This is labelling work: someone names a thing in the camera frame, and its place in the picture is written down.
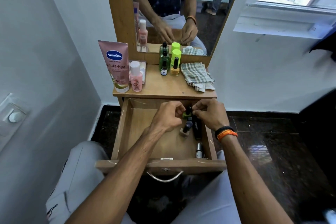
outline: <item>metal handle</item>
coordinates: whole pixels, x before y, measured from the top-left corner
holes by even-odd
[[[173,177],[169,180],[161,180],[161,179],[155,177],[154,175],[150,174],[149,172],[146,172],[146,173],[149,174],[151,177],[153,177],[158,182],[171,182],[171,181],[174,181],[177,177],[179,177],[183,173],[183,171],[179,172],[175,177]]]

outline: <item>open drawer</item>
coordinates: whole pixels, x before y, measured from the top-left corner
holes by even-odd
[[[108,173],[123,157],[123,155],[139,139],[146,127],[160,107],[160,104],[170,100],[125,98],[115,138],[111,160],[99,160],[96,168]],[[185,107],[196,103],[195,100],[181,100]],[[224,160],[217,160],[211,130],[202,124],[202,144],[205,158],[195,158],[196,147],[199,141],[195,140],[193,130],[189,136],[179,135],[180,128],[165,133],[157,142],[144,174],[150,175],[195,175],[206,172],[220,172],[226,169]]]

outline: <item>vaseline logo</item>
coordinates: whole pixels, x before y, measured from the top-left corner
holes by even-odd
[[[123,56],[120,52],[117,51],[108,51],[106,52],[106,56],[111,60],[122,60]]]

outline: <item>towel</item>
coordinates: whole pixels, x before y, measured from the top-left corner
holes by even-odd
[[[187,83],[195,87],[195,90],[205,92],[205,90],[215,90],[212,86],[214,79],[210,77],[210,73],[205,70],[205,65],[199,63],[181,64],[181,72]]]
[[[194,48],[192,46],[184,47],[182,54],[197,55],[197,56],[204,56],[204,55],[206,55],[206,54],[204,54],[204,52],[203,52],[202,49],[197,49],[197,48]]]

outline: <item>pink lotion bottle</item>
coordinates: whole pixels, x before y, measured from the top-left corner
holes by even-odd
[[[147,45],[147,35],[148,35],[148,31],[146,29],[146,21],[140,20],[138,38],[139,38],[141,47]]]
[[[140,92],[142,90],[142,73],[140,72],[140,62],[131,62],[131,73],[129,74],[129,79],[132,84],[132,89],[135,92]]]

